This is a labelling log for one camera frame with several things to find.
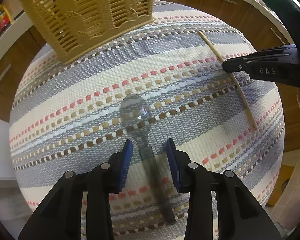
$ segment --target spoon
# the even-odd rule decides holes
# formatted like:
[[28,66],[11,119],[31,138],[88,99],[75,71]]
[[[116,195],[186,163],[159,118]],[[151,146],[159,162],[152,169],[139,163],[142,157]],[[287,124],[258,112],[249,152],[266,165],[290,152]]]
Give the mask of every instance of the spoon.
[[137,143],[143,167],[152,185],[151,190],[159,205],[163,219],[167,225],[173,225],[176,219],[168,196],[165,194],[158,164],[148,141],[152,123],[151,108],[141,96],[129,94],[121,103],[120,117],[128,134],[131,134]]

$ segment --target woven fabric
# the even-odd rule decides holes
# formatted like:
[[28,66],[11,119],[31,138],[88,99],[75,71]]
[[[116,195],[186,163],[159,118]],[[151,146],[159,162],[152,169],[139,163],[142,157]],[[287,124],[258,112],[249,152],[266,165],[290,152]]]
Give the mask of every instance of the woven fabric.
[[[91,171],[126,139],[134,143],[120,118],[120,104],[130,93],[141,95],[152,109],[149,143],[177,222],[165,225],[135,147],[126,187],[109,196],[118,239],[183,239],[189,195],[173,187],[164,146],[169,137],[192,161],[210,171],[233,170],[262,205],[267,201],[284,143],[277,87],[235,73],[257,122],[254,130],[237,87],[198,31],[225,59],[255,50],[238,30],[204,12],[155,1],[153,16],[152,24],[71,65],[62,65],[46,45],[29,66],[11,111],[10,149],[32,210],[64,172]],[[214,238],[216,210],[214,202]]]

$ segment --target metal screw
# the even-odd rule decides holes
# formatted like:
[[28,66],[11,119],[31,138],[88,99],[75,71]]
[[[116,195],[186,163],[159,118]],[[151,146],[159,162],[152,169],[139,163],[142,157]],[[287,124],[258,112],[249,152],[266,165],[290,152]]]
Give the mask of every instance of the metal screw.
[[196,169],[196,168],[198,167],[198,165],[197,165],[196,163],[194,163],[194,162],[190,162],[190,163],[188,164],[188,166],[189,166],[189,168],[191,168],[191,169]]
[[110,164],[109,164],[109,163],[102,163],[102,164],[101,164],[101,169],[107,170],[107,169],[109,169],[109,168],[110,168]]
[[229,178],[232,178],[234,176],[234,173],[232,171],[226,171],[225,175]]
[[67,171],[67,172],[65,173],[65,177],[66,177],[66,178],[71,178],[73,175],[74,175],[73,171]]

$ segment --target woven basket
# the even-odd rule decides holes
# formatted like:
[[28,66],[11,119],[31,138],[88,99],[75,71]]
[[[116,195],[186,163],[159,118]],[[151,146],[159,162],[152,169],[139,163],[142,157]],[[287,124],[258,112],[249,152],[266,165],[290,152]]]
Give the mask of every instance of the woven basket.
[[152,22],[154,0],[21,0],[60,60],[69,64],[94,48]]

